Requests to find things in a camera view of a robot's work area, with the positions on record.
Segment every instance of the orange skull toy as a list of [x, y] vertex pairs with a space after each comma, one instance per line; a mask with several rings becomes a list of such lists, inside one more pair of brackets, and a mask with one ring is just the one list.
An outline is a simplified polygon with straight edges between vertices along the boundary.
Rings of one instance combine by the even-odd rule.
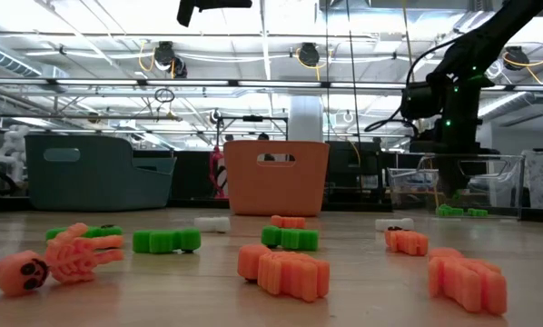
[[33, 251], [7, 255], [0, 261], [0, 289], [8, 296], [23, 295], [41, 287], [47, 274], [44, 258]]
[[61, 283], [87, 282], [95, 278], [98, 264], [123, 259], [122, 250], [96, 252], [123, 245], [119, 235], [83, 238], [88, 226], [76, 223], [47, 242], [45, 259], [33, 251], [6, 256], [0, 261], [0, 289], [5, 295], [24, 295], [42, 286], [49, 272]]

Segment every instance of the teal plastic bin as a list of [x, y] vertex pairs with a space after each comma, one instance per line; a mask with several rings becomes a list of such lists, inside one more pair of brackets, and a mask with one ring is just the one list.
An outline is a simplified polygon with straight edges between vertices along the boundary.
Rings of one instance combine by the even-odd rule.
[[176, 158], [133, 158], [124, 139], [96, 135], [25, 137], [29, 197], [39, 210], [162, 208]]

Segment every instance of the orange foam piece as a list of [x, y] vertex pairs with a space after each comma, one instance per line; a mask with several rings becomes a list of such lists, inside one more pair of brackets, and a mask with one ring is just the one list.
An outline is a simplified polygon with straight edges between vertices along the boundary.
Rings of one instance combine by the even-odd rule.
[[429, 239], [422, 233], [410, 231], [387, 231], [385, 242], [393, 252], [423, 256], [427, 254]]
[[506, 278], [499, 267], [477, 259], [435, 257], [429, 261], [429, 295], [445, 295], [468, 312], [508, 310]]
[[314, 302], [330, 290], [330, 263], [300, 253], [266, 253], [260, 257], [257, 283], [270, 294]]
[[303, 217], [281, 217], [274, 215], [271, 217], [270, 224], [280, 228], [305, 229], [306, 219]]
[[41, 287], [48, 273], [44, 258], [33, 251], [7, 255], [0, 260], [0, 289], [7, 296], [24, 295]]
[[58, 282], [91, 281], [95, 278], [92, 270], [98, 264], [123, 259], [122, 250], [95, 251], [122, 247], [122, 235], [96, 238], [80, 237], [86, 232], [88, 232], [88, 226], [83, 223], [76, 223], [47, 242], [45, 261], [52, 272], [52, 276]]
[[429, 261], [433, 258], [464, 258], [461, 252], [453, 248], [435, 248], [429, 251]]
[[260, 256], [270, 253], [272, 250], [262, 244], [248, 244], [239, 249], [237, 261], [237, 273], [249, 281], [257, 280]]

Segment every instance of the wooden table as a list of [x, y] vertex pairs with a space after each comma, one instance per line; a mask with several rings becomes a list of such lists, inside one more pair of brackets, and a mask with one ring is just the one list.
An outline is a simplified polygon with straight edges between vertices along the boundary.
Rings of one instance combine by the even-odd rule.
[[[265, 217], [233, 217], [229, 234], [204, 233], [196, 254], [134, 254], [132, 232], [179, 228], [226, 210], [165, 209], [133, 213], [0, 213], [0, 258], [44, 252], [44, 233], [83, 222], [123, 227], [125, 260], [97, 268], [98, 279], [39, 292], [0, 296], [0, 326], [543, 326], [543, 224], [437, 219], [420, 213], [323, 213], [311, 255], [331, 262], [331, 291], [309, 304], [276, 298], [236, 273], [237, 253], [257, 243]], [[509, 312], [468, 314], [428, 296], [427, 259], [387, 253], [377, 218], [413, 217], [430, 246], [455, 247], [499, 265], [508, 278]]]

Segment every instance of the orange plastic bin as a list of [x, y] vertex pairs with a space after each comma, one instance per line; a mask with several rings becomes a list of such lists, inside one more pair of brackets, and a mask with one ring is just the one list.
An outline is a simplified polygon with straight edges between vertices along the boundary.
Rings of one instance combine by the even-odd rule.
[[[247, 215], [318, 215], [329, 148], [324, 143], [303, 141], [225, 143], [232, 211]], [[294, 161], [259, 161], [266, 154], [280, 159], [291, 155]]]

